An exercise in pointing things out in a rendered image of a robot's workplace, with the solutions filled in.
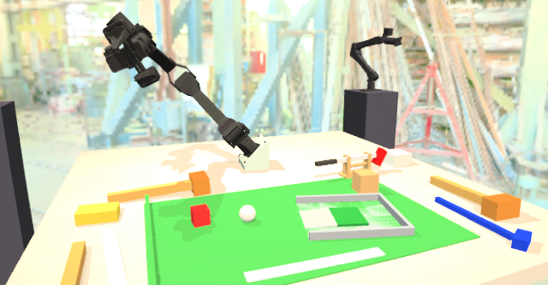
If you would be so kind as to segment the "white ball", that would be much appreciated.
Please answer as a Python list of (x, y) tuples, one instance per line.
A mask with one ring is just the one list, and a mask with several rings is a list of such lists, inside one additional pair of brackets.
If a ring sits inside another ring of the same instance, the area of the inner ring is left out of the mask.
[(239, 211), (239, 217), (245, 223), (250, 223), (255, 216), (256, 211), (251, 205), (244, 205)]

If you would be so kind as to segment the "red cube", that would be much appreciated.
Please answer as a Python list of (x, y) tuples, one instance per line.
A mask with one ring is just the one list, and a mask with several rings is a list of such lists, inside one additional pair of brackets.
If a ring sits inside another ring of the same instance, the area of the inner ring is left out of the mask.
[(195, 228), (210, 224), (210, 210), (206, 205), (191, 207), (191, 221)]

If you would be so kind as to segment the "blue putter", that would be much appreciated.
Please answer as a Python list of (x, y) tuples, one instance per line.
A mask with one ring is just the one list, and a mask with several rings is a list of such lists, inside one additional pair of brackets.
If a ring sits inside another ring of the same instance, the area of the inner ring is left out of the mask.
[(515, 233), (511, 233), (507, 229), (504, 229), (495, 223), (491, 223), (486, 219), (473, 214), (471, 211), (459, 207), (458, 205), (454, 205), (445, 199), (435, 197), (435, 202), (451, 211), (455, 211), (456, 213), (472, 220), (472, 222), (477, 223), (482, 227), (486, 227), (487, 229), (497, 233), (498, 235), (501, 235), (507, 240), (512, 240), (511, 248), (513, 249), (526, 252), (530, 245), (532, 237), (531, 231), (517, 229)]

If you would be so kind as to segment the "white flat strip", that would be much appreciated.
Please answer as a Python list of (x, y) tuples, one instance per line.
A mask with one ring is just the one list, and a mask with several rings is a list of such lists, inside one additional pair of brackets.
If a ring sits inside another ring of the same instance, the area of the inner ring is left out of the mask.
[(308, 260), (300, 263), (281, 265), (263, 270), (249, 271), (243, 273), (243, 275), (245, 276), (247, 282), (255, 282), (277, 276), (289, 276), (340, 264), (349, 264), (362, 259), (384, 256), (385, 254), (385, 252), (376, 247), (358, 252), (349, 252), (326, 258)]
[(128, 285), (115, 226), (101, 229), (101, 232), (110, 285)]

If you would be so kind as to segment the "orange mallet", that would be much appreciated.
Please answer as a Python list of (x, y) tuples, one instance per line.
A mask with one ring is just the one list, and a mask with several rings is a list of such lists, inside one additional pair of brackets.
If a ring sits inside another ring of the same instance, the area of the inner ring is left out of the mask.
[(493, 195), (479, 193), (438, 175), (431, 175), (430, 183), (481, 205), (480, 215), (495, 222), (520, 216), (521, 199), (507, 193)]
[(60, 285), (80, 285), (85, 259), (85, 241), (73, 242)]
[(209, 177), (205, 171), (188, 173), (189, 180), (178, 181), (152, 187), (138, 187), (129, 190), (123, 190), (108, 193), (108, 202), (125, 202), (135, 199), (143, 199), (145, 194), (149, 197), (158, 195), (167, 195), (191, 190), (194, 197), (211, 194)]

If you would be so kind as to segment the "yellow rectangular block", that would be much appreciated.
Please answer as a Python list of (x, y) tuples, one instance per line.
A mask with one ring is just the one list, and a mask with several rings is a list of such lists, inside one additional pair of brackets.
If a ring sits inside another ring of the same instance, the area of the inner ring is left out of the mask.
[(117, 222), (119, 215), (119, 202), (79, 205), (74, 213), (76, 226), (94, 223)]

